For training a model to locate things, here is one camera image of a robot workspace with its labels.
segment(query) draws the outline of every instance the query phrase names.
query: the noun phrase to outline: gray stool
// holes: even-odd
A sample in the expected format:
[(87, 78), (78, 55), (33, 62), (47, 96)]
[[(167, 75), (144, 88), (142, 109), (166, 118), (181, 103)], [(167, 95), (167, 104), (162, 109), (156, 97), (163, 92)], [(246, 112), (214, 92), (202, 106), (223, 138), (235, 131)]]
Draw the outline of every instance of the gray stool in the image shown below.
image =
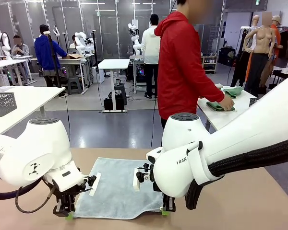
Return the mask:
[[(72, 82), (75, 82), (77, 84), (77, 89), (72, 89)], [(81, 85), (79, 82), (79, 78), (68, 78), (68, 94), (81, 94), (82, 93), (82, 89), (81, 89)]]
[(124, 100), (124, 105), (127, 105), (127, 97), (126, 97), (126, 90), (125, 90), (125, 84), (121, 83), (117, 85), (116, 83), (114, 84), (114, 90), (119, 90), (121, 91), (121, 95), (123, 96)]

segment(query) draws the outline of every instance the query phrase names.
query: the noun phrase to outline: green cloth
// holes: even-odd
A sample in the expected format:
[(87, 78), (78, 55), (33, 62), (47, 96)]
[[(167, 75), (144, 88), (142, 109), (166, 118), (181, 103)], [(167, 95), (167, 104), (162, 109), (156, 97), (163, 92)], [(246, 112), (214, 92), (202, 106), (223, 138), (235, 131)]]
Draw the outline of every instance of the green cloth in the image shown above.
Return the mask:
[(207, 102), (207, 106), (212, 108), (214, 111), (222, 112), (224, 109), (219, 105), (218, 102)]
[(223, 92), (225, 94), (227, 94), (228, 96), (230, 96), (231, 98), (236, 98), (237, 96), (239, 96), (241, 94), (242, 91), (243, 91), (243, 88), (241, 86), (235, 87), (233, 89), (224, 89), (223, 90)]

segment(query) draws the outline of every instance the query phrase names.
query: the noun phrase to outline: sneaker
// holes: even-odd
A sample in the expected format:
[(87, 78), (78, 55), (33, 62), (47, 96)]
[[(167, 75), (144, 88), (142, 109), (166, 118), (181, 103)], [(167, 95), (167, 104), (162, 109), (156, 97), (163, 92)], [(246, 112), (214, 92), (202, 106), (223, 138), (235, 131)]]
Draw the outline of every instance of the sneaker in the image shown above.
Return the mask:
[(152, 99), (153, 97), (148, 95), (147, 93), (144, 94), (144, 97), (148, 98), (148, 99)]
[(62, 93), (62, 94), (59, 94), (59, 98), (64, 98), (64, 97), (67, 97), (68, 94), (67, 93)]

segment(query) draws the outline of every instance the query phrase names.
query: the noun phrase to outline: gray towel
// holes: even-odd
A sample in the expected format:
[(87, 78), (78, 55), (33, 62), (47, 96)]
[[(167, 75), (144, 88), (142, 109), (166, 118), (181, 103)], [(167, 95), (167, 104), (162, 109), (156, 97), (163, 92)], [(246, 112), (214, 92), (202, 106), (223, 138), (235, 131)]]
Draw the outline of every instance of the gray towel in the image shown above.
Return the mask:
[(132, 186), (134, 169), (144, 163), (149, 162), (99, 157), (90, 172), (101, 173), (96, 192), (80, 194), (73, 217), (134, 219), (144, 212), (160, 212), (162, 193), (154, 192), (151, 182), (141, 183), (139, 192)]

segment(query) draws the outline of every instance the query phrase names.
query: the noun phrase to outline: orange garment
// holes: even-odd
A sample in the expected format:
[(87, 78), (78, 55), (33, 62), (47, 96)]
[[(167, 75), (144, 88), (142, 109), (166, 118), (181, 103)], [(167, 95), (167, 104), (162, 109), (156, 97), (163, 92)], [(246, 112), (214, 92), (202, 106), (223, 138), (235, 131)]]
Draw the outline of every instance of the orange garment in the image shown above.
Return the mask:
[(245, 73), (245, 82), (247, 81), (248, 76), (249, 76), (250, 67), (251, 67), (251, 59), (252, 59), (252, 54), (250, 55), (250, 59), (249, 59), (249, 62), (248, 62), (248, 67), (247, 67), (247, 69), (246, 69), (246, 73)]
[[(277, 39), (277, 44), (280, 45), (281, 44), (281, 35), (280, 35), (280, 32), (277, 28), (276, 25), (272, 24), (271, 25), (271, 28), (275, 30), (275, 35), (276, 35), (276, 39)], [(274, 49), (274, 54), (276, 55), (276, 58), (274, 59), (274, 61), (277, 60), (277, 57), (278, 57), (278, 54), (279, 54), (279, 49), (278, 48), (275, 48)]]

